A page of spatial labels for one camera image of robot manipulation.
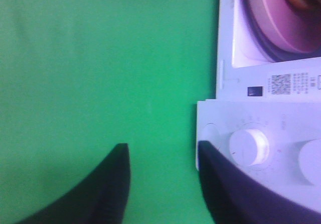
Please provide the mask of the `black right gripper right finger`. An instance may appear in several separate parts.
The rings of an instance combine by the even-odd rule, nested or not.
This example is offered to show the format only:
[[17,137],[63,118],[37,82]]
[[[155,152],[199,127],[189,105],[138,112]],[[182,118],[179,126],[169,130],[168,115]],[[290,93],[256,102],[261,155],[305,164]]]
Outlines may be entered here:
[[253,180],[209,141],[198,142],[202,195],[215,223],[320,223],[320,214]]

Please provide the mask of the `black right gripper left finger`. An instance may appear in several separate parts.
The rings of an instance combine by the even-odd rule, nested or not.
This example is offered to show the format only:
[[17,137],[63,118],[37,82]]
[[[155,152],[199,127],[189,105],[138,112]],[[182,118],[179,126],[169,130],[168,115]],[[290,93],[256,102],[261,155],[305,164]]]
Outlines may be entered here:
[[120,143],[78,185],[20,222],[122,223],[129,190],[129,147]]

